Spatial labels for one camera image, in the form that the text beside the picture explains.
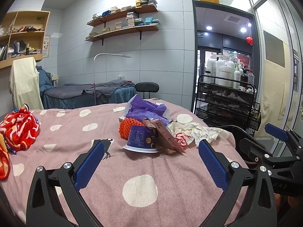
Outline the right hand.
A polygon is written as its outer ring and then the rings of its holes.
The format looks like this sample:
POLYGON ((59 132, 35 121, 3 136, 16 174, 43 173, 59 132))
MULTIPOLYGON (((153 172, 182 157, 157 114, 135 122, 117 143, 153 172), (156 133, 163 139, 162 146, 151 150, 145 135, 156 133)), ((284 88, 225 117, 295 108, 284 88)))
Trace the right hand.
POLYGON ((302 196, 293 197, 275 193, 275 202, 277 218, 280 220, 291 208, 298 208, 302 205, 302 196))

